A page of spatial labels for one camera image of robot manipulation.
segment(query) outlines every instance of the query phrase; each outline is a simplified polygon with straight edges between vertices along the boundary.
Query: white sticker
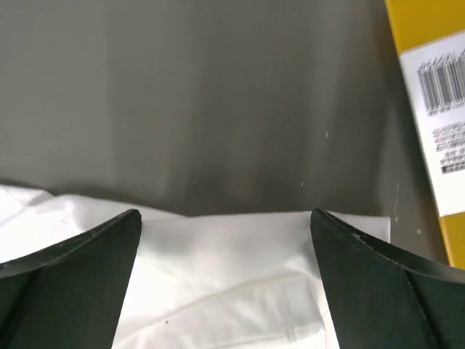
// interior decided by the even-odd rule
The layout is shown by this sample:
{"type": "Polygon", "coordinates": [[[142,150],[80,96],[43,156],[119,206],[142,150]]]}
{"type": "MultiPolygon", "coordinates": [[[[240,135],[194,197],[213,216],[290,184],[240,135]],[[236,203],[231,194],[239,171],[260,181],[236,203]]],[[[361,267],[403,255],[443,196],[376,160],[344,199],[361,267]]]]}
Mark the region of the white sticker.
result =
{"type": "Polygon", "coordinates": [[[465,32],[400,56],[440,216],[465,212],[465,32]]]}

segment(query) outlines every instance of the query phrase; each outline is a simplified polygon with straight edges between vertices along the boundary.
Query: gray surface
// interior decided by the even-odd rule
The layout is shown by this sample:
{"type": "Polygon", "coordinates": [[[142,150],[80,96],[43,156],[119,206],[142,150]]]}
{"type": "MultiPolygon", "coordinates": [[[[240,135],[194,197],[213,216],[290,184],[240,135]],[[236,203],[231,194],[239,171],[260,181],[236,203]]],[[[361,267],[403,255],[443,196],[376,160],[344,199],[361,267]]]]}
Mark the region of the gray surface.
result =
{"type": "Polygon", "coordinates": [[[1,0],[0,48],[2,182],[388,214],[445,262],[382,0],[1,0]]]}

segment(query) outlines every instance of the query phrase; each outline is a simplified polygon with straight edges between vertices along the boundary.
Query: white cloth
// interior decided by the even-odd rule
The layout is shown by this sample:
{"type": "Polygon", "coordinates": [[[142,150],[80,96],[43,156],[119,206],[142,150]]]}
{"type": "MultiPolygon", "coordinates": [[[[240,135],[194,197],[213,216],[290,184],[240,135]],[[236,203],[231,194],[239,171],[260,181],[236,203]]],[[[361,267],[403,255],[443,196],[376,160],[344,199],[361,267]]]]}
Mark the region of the white cloth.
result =
{"type": "MultiPolygon", "coordinates": [[[[186,218],[0,185],[0,262],[130,208],[140,210],[143,228],[113,348],[339,347],[312,246],[310,212],[186,218]]],[[[389,241],[389,218],[337,215],[389,241]]]]}

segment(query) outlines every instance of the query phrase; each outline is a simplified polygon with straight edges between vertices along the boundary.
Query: barcode label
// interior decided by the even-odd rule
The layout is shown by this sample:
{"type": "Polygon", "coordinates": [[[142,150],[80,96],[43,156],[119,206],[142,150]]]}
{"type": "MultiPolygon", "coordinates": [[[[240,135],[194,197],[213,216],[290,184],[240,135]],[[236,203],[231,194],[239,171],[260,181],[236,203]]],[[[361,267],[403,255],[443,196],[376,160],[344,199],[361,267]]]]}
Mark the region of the barcode label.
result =
{"type": "Polygon", "coordinates": [[[418,77],[429,116],[465,105],[465,55],[450,54],[423,63],[418,77]]]}

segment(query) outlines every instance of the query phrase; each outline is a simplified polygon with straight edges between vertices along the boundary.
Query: yellow box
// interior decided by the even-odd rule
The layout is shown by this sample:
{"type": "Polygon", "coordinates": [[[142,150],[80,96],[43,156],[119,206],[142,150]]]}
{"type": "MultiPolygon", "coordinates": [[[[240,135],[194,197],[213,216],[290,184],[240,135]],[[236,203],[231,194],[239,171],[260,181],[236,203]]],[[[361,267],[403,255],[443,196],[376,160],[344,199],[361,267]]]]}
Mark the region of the yellow box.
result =
{"type": "Polygon", "coordinates": [[[465,0],[386,0],[450,265],[465,269],[465,0]]]}

